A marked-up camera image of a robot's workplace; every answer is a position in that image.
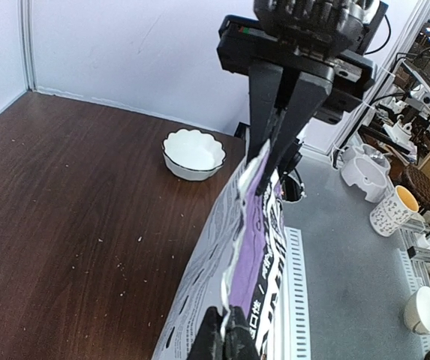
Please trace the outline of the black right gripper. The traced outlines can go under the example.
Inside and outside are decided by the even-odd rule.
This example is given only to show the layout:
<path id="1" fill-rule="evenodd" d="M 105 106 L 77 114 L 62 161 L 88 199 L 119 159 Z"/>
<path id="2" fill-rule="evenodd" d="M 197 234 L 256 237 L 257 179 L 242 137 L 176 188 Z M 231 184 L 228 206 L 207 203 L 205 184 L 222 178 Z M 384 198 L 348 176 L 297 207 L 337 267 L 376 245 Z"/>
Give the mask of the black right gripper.
<path id="1" fill-rule="evenodd" d="M 283 173 L 313 116 L 337 124 L 362 103 L 377 73 L 367 49 L 387 9 L 383 1 L 255 1 L 255 19 L 224 18 L 221 66 L 249 79 L 247 161 L 271 144 L 257 195 Z"/>

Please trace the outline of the purple puppy food bag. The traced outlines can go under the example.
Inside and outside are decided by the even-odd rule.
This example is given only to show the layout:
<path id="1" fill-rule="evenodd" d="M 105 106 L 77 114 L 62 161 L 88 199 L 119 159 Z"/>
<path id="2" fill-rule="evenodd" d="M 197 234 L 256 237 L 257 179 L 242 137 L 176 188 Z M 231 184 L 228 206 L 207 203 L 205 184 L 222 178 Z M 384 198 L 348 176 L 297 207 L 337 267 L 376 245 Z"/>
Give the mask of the purple puppy food bag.
<path id="1" fill-rule="evenodd" d="M 281 186 L 276 172 L 263 194 L 256 190 L 269 156 L 238 165 L 205 222 L 153 352 L 154 359 L 187 359 L 204 314 L 216 307 L 224 341 L 230 306 L 241 307 L 263 357 L 273 328 L 284 265 Z"/>

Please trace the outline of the white patterned mug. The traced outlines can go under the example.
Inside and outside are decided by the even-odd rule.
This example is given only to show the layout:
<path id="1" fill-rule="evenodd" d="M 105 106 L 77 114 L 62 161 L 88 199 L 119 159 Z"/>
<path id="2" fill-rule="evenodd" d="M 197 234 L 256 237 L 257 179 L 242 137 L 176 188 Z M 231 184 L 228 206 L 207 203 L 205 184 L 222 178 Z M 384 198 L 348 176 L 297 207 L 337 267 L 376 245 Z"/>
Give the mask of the white patterned mug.
<path id="1" fill-rule="evenodd" d="M 397 185 L 371 211 L 372 229 L 383 237 L 391 236 L 419 211 L 419 203 L 404 186 Z"/>

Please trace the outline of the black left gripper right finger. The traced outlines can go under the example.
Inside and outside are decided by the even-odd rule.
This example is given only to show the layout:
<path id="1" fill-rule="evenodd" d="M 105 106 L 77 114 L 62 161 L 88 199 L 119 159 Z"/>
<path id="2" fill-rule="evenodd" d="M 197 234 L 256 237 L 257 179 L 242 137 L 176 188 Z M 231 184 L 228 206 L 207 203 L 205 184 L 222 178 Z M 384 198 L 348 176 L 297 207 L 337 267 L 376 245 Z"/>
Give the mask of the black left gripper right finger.
<path id="1" fill-rule="evenodd" d="M 230 306 L 230 314 L 225 327 L 224 359 L 260 359 L 250 329 L 241 307 Z"/>

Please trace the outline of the aluminium right corner post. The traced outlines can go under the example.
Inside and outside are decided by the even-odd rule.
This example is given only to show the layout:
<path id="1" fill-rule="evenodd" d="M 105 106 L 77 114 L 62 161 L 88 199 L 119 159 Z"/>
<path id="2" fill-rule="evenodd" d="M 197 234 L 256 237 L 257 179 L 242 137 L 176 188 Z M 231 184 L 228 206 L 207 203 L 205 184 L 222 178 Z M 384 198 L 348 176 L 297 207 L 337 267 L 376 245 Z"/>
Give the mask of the aluminium right corner post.
<path id="1" fill-rule="evenodd" d="M 27 89 L 31 92 L 35 92 L 37 90 L 37 79 L 32 29 L 32 1 L 19 0 L 18 8 L 24 77 L 26 79 Z"/>

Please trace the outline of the white cup outside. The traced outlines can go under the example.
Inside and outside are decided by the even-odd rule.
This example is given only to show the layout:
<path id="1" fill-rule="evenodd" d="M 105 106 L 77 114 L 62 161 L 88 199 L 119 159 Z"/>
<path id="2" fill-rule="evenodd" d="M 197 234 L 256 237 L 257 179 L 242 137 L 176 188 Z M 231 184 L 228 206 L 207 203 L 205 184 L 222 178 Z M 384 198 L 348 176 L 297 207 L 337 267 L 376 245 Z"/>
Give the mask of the white cup outside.
<path id="1" fill-rule="evenodd" d="M 421 286 L 411 295 L 404 306 L 403 319 L 414 334 L 430 335 L 430 287 Z"/>

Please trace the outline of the white scalloped ceramic bowl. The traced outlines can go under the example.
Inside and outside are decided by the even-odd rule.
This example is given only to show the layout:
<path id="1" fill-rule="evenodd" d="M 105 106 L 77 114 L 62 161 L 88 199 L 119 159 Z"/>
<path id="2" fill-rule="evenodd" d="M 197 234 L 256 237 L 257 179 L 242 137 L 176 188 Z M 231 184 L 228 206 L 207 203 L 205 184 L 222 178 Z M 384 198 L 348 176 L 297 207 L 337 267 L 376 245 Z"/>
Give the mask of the white scalloped ceramic bowl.
<path id="1" fill-rule="evenodd" d="M 199 130 L 180 129 L 171 132 L 162 142 L 166 167 L 174 176 L 203 182 L 222 168 L 226 152 L 213 135 Z"/>

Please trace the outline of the round wicker stool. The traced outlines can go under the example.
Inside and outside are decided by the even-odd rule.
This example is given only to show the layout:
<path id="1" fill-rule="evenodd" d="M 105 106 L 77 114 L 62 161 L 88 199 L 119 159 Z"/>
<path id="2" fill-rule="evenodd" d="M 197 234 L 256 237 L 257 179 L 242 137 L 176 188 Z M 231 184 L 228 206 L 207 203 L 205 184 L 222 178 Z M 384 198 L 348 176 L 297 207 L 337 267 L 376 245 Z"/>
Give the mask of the round wicker stool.
<path id="1" fill-rule="evenodd" d="M 425 173 L 408 165 L 401 172 L 401 185 L 413 194 L 421 215 L 430 212 L 430 178 Z"/>

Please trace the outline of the aluminium front frame rail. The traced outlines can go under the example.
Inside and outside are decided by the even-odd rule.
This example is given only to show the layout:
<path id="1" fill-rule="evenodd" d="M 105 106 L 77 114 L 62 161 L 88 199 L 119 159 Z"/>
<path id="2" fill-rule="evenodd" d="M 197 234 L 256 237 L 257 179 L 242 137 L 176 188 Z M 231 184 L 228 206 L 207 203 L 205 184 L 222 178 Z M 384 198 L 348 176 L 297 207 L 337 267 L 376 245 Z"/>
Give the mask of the aluminium front frame rail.
<path id="1" fill-rule="evenodd" d="M 283 276 L 284 359 L 311 359 L 308 285 L 302 233 L 286 226 L 287 255 Z"/>

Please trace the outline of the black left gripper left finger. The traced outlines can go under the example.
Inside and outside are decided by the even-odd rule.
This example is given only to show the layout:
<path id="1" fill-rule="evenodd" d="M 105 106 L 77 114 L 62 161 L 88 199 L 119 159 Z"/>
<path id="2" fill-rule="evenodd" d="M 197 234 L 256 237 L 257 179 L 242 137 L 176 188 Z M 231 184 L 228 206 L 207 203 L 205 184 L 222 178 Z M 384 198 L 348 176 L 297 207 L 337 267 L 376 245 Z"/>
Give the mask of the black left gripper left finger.
<path id="1" fill-rule="evenodd" d="M 223 317 L 216 307 L 208 307 L 187 360 L 222 360 L 224 342 L 220 328 Z"/>

